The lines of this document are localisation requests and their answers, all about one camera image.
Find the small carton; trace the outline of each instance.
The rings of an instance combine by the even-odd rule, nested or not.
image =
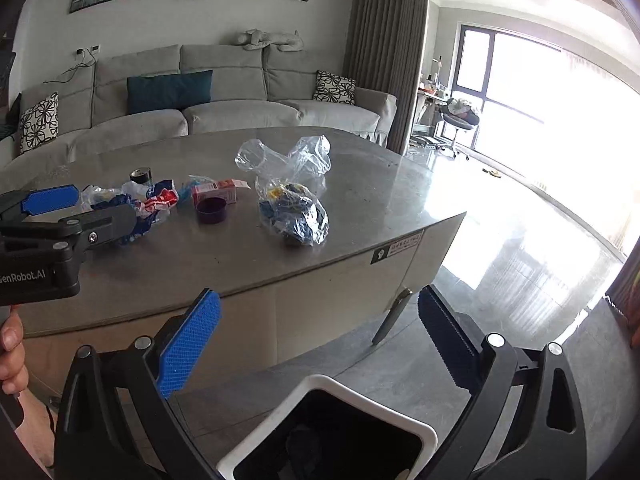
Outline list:
[[[211,198],[213,196],[224,198],[227,204],[235,204],[237,202],[236,189],[239,188],[251,189],[244,180],[235,180],[233,178],[200,184],[194,187],[191,192],[193,205],[196,205],[204,198]]]

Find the label on table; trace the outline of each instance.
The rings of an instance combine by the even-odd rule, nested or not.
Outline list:
[[[371,258],[371,265],[381,262],[389,256],[393,256],[394,254],[398,254],[402,251],[415,247],[420,243],[423,233],[424,230],[420,231],[419,233],[400,238],[399,240],[396,240],[391,244],[387,244],[374,249],[373,256]]]

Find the blue gripper pad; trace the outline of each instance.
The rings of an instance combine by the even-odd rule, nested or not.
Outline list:
[[[165,399],[182,389],[220,317],[220,297],[205,289],[160,354],[156,383]]]
[[[473,395],[480,385],[478,352],[454,313],[431,285],[420,291],[418,315],[459,388]]]
[[[33,191],[22,201],[22,212],[30,215],[40,215],[71,207],[78,203],[80,194],[76,186],[61,186]]]

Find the finger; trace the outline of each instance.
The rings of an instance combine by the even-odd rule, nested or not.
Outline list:
[[[24,346],[19,344],[10,352],[0,356],[0,381],[11,379],[24,366]]]
[[[29,385],[29,372],[23,366],[21,370],[11,379],[2,382],[2,390],[7,395],[19,394],[27,389]]]
[[[22,337],[24,336],[22,321],[20,320],[20,316],[18,316],[17,311],[14,310],[13,307],[11,310],[11,314],[9,314],[9,317],[0,329],[0,336],[2,339],[2,348],[4,348],[7,352],[10,352],[14,348],[16,348],[22,341]]]

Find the black and white floral pillow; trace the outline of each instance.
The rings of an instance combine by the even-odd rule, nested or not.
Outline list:
[[[355,105],[356,81],[348,77],[340,77],[331,72],[318,70],[314,99],[329,103]]]
[[[20,154],[58,136],[58,93],[29,108],[20,116]]]

